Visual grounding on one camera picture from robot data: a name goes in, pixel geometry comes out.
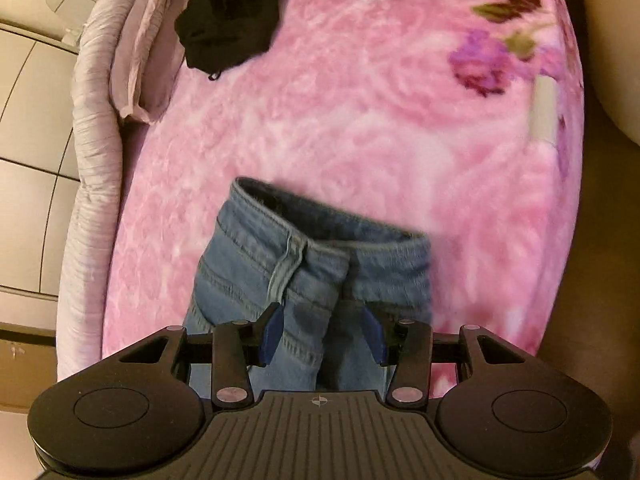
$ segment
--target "black device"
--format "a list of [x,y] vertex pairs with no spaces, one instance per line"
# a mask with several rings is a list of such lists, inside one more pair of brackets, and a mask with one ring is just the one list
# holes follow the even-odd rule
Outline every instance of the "black device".
[[[363,309],[372,358],[395,365],[386,393],[264,392],[284,313],[212,333],[170,326],[46,390],[28,428],[42,480],[595,479],[611,416],[590,389],[476,325],[433,333]],[[211,363],[211,400],[188,386]],[[458,384],[429,399],[432,363]]]

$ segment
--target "crosshair mark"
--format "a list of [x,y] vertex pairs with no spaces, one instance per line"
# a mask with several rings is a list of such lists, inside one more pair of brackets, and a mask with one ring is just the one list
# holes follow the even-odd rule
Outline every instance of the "crosshair mark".
[[314,397],[313,399],[311,399],[311,403],[315,404],[316,406],[324,406],[326,403],[329,402],[329,399],[327,399],[326,397],[320,396],[318,395],[317,397]]

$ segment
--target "black cloth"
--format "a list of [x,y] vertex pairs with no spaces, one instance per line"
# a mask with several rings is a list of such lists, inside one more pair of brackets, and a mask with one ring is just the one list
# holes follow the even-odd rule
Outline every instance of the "black cloth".
[[219,75],[266,52],[279,19],[278,0],[189,0],[175,30],[187,66]]

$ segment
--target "white fabric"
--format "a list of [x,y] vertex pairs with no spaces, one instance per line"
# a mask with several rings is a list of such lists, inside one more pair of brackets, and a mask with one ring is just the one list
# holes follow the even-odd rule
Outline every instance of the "white fabric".
[[122,142],[109,100],[111,62],[135,0],[99,0],[74,69],[80,187],[62,261],[56,323],[58,380],[100,360],[102,321],[120,207]]

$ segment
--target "denim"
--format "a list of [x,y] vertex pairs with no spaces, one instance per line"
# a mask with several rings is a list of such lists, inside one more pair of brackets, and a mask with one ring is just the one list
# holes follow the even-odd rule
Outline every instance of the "denim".
[[[251,367],[263,390],[377,390],[377,365],[360,315],[366,301],[396,318],[431,321],[430,245],[422,234],[349,214],[250,178],[232,185],[196,271],[188,333],[255,321],[284,305],[284,333],[266,368]],[[190,385],[210,397],[210,365],[193,365]]]

